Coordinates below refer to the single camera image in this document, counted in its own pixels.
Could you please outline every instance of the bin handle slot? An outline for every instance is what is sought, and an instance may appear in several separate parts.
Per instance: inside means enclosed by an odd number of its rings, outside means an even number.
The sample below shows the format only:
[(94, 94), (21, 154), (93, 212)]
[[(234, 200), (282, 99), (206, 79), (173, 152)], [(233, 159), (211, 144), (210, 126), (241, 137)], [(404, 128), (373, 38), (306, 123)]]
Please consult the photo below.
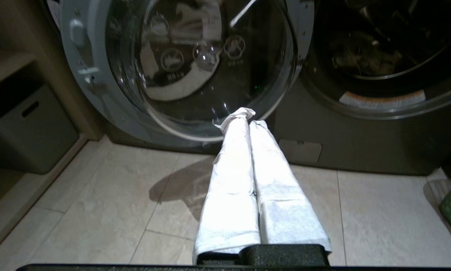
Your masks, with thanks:
[(26, 118), (26, 116), (28, 116), (31, 112), (33, 112), (33, 110), (35, 110), (39, 105), (40, 103), (38, 103), (38, 101), (32, 103), (31, 106), (29, 106), (27, 109), (23, 111), (23, 113), (21, 113), (21, 116)]

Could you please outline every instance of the washing machine door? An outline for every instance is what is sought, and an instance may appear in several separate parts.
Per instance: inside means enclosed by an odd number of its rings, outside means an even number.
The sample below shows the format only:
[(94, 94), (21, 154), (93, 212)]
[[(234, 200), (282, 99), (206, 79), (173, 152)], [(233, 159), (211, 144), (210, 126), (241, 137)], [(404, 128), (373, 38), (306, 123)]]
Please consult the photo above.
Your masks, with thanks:
[(313, 2), (300, 0), (67, 0), (62, 40), (110, 122), (152, 143), (194, 145), (222, 140), (214, 124), (240, 107), (272, 113), (307, 54), (313, 17)]

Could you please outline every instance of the washing machine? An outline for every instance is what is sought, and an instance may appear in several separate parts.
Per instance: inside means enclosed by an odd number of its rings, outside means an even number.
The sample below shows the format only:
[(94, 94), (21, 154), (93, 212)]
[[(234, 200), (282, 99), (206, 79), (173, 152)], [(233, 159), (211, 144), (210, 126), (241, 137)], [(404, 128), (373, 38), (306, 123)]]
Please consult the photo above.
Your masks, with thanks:
[(427, 175), (451, 152), (451, 0), (66, 0), (55, 15), (112, 141), (215, 153), (216, 125), (248, 107), (291, 163)]

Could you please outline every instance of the tile floor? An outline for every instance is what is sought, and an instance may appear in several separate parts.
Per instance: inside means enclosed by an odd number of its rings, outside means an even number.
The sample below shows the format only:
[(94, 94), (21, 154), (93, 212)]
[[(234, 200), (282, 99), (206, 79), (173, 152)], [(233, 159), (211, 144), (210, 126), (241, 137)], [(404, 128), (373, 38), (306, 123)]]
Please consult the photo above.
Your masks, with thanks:
[[(28, 263), (191, 264), (212, 161), (88, 142), (0, 245), (0, 271)], [(451, 266), (430, 177), (292, 166), (332, 241), (332, 265)]]

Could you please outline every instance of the white towel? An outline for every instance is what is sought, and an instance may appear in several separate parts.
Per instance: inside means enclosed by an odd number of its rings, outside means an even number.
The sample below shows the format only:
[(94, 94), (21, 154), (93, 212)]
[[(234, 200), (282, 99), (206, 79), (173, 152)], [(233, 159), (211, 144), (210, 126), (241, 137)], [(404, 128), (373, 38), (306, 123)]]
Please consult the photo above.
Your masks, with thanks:
[(261, 243), (247, 123), (253, 115), (253, 110), (240, 108), (218, 126), (224, 142), (214, 161), (194, 245), (194, 263), (204, 252), (238, 253)]
[(250, 125), (262, 244), (331, 242), (264, 121)]

